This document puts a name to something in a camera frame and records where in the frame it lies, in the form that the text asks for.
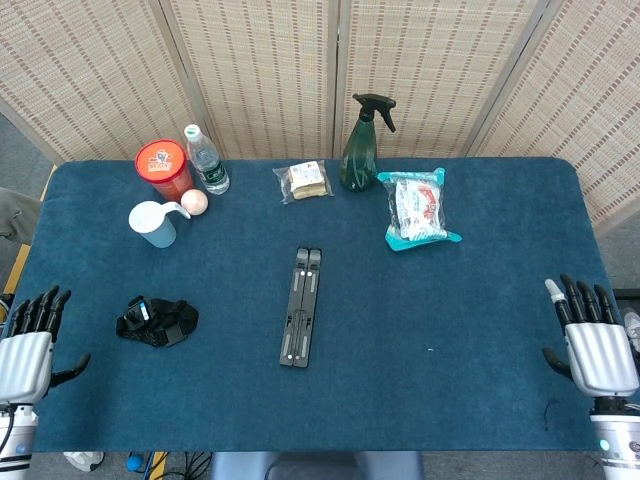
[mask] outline snack package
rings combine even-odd
[[[284,204],[308,197],[333,195],[327,171],[324,168],[324,160],[274,168],[273,173],[280,180]]]
[[[389,192],[391,224],[385,239],[392,250],[462,237],[444,229],[442,187],[444,168],[433,172],[382,172],[378,180]]]

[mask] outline gray cloth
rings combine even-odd
[[[0,187],[0,237],[31,245],[40,201]]]

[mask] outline water bottle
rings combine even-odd
[[[229,189],[229,175],[213,142],[203,135],[197,125],[187,125],[184,135],[187,137],[189,158],[204,187],[215,195],[226,192]]]

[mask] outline red lid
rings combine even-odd
[[[187,155],[175,140],[163,138],[148,143],[136,155],[138,175],[150,183],[166,183],[179,176],[187,164]]]

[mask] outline egg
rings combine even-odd
[[[191,215],[200,215],[207,209],[209,205],[209,199],[207,194],[200,190],[191,189],[182,194],[180,204]]]

